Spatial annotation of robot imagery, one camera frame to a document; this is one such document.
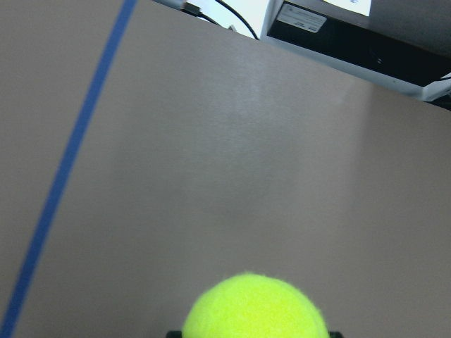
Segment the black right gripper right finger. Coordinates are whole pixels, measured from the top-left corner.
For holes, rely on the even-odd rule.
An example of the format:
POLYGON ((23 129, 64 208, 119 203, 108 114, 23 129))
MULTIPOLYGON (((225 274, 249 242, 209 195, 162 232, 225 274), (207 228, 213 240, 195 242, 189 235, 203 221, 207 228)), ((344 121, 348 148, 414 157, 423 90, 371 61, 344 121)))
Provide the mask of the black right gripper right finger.
POLYGON ((337 331, 330 331, 329 332, 329 337, 330 338, 342 338, 342 334, 340 332, 337 332, 337 331))

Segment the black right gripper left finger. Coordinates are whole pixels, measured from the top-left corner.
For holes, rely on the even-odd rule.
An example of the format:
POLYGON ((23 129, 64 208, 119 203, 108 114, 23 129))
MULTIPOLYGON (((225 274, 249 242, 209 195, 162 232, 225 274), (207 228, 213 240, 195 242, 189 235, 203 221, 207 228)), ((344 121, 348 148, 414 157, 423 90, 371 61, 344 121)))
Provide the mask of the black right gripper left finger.
POLYGON ((171 330, 166 333, 166 338, 182 338, 183 334, 180 330, 171 330))

